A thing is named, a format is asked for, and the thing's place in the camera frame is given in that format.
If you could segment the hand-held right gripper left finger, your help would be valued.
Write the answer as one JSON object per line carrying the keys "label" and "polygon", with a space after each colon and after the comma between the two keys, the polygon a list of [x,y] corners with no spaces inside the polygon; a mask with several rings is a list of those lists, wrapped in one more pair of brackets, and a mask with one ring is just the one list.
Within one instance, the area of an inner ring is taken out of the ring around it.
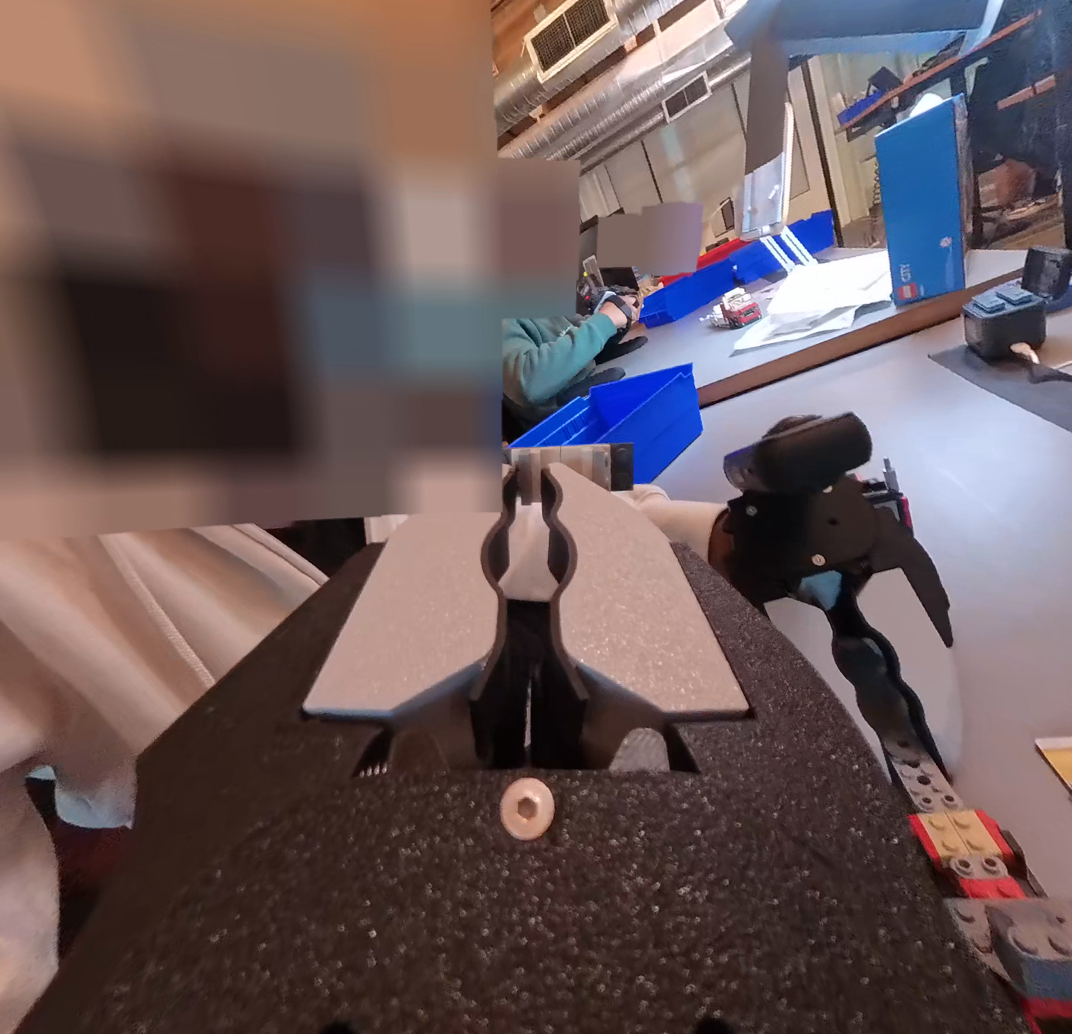
{"label": "hand-held right gripper left finger", "polygon": [[516,469],[502,465],[497,511],[441,509],[394,527],[311,684],[307,717],[425,733],[451,768],[494,763],[513,696],[501,580],[516,498]]}

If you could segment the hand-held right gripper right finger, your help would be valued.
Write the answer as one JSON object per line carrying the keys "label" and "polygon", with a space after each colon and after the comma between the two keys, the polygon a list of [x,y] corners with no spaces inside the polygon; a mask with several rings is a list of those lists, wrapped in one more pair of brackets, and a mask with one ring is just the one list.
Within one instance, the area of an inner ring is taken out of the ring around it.
{"label": "hand-held right gripper right finger", "polygon": [[679,728],[748,701],[661,528],[565,465],[542,473],[556,587],[536,677],[536,764],[696,768]]}

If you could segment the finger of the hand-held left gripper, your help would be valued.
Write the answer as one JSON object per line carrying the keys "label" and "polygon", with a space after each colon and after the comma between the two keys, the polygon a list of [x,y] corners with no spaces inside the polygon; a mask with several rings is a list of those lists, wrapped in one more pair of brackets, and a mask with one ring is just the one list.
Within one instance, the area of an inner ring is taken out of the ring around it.
{"label": "finger of the hand-held left gripper", "polygon": [[766,603],[766,616],[812,663],[892,780],[882,734],[908,731],[908,708],[890,681],[887,660],[870,639],[852,639],[847,654],[835,648],[827,613],[796,599]]}
{"label": "finger of the hand-held left gripper", "polygon": [[964,750],[964,710],[952,648],[918,599],[867,599],[866,619],[896,655],[909,733],[952,780]]}

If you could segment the red grey lego model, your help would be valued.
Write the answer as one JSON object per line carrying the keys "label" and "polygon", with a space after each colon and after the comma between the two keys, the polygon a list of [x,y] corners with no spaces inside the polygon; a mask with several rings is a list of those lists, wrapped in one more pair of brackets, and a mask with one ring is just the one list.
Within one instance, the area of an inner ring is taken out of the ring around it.
{"label": "red grey lego model", "polygon": [[967,951],[1003,984],[1029,1032],[1070,1032],[1070,899],[1043,891],[1009,831],[962,800],[918,740],[896,734],[880,746]]}

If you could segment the person's left forearm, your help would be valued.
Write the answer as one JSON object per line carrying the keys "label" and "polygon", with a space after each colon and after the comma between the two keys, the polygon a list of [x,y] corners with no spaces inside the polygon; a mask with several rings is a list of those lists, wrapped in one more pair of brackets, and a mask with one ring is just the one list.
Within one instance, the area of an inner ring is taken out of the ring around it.
{"label": "person's left forearm", "polygon": [[650,484],[634,488],[628,497],[671,542],[690,546],[706,560],[713,521],[727,505],[672,499]]}

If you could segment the red black lego truck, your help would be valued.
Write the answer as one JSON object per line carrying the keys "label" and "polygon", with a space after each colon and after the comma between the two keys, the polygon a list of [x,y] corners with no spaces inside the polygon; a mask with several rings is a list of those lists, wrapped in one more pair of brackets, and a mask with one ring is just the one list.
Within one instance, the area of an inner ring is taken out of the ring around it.
{"label": "red black lego truck", "polygon": [[862,480],[862,491],[876,509],[887,510],[906,531],[915,534],[908,498],[899,486],[897,474],[890,458],[884,458],[882,461],[880,478]]}

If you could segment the small red lego truck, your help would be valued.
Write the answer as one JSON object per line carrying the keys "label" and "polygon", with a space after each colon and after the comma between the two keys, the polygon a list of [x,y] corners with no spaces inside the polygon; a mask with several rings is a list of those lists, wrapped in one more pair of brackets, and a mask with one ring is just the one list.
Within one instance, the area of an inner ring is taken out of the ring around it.
{"label": "small red lego truck", "polygon": [[706,323],[713,329],[739,330],[758,323],[762,310],[751,294],[744,288],[733,288],[726,293],[713,308]]}

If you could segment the blue lego box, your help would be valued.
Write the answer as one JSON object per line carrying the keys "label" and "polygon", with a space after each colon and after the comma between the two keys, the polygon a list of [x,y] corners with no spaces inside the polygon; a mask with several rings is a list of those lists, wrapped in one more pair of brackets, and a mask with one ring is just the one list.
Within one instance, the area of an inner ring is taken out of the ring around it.
{"label": "blue lego box", "polygon": [[967,286],[972,160],[965,98],[927,93],[875,138],[897,308]]}

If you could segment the closed instruction booklet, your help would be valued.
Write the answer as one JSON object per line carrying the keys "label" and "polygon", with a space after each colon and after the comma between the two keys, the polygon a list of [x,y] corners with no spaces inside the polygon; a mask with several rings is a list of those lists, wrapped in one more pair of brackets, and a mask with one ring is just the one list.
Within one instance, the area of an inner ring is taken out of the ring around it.
{"label": "closed instruction booklet", "polygon": [[1034,740],[1038,754],[1044,759],[1051,771],[1060,780],[1071,796],[1072,789],[1072,739],[1071,736],[1042,737]]}

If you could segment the blue plastic bin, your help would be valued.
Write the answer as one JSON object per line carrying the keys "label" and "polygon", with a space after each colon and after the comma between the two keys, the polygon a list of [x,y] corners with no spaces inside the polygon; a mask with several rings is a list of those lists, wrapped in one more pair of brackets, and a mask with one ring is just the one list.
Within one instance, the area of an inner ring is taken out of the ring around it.
{"label": "blue plastic bin", "polygon": [[747,287],[762,279],[784,276],[781,264],[759,241],[750,242],[721,264],[688,274],[662,278],[662,289],[647,295],[640,321],[649,329],[690,316],[738,286]]}
{"label": "blue plastic bin", "polygon": [[634,482],[656,478],[702,434],[693,364],[598,384],[528,429],[510,449],[632,445]]}

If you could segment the crumpled white paper sheets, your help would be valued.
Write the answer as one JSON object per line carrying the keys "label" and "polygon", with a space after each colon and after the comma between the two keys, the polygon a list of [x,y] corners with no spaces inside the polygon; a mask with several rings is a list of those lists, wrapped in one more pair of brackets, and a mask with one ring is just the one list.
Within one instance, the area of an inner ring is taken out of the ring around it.
{"label": "crumpled white paper sheets", "polygon": [[757,323],[745,328],[733,353],[845,330],[860,308],[890,303],[887,250],[864,251],[827,263],[796,265],[781,280]]}

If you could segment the dark grey mat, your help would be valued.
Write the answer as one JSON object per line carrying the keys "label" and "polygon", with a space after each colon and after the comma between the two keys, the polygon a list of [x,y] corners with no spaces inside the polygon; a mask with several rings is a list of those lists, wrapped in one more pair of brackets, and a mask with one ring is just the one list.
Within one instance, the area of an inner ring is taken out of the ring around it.
{"label": "dark grey mat", "polygon": [[1049,368],[1013,355],[985,360],[965,344],[933,353],[930,360],[978,389],[1071,432],[1070,368]]}

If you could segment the small black box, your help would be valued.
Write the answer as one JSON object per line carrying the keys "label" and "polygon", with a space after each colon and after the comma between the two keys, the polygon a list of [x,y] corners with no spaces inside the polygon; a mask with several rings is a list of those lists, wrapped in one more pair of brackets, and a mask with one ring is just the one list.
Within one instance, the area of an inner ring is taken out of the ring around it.
{"label": "small black box", "polygon": [[1071,250],[1044,245],[1029,248],[1021,287],[1043,299],[1049,313],[1071,308]]}

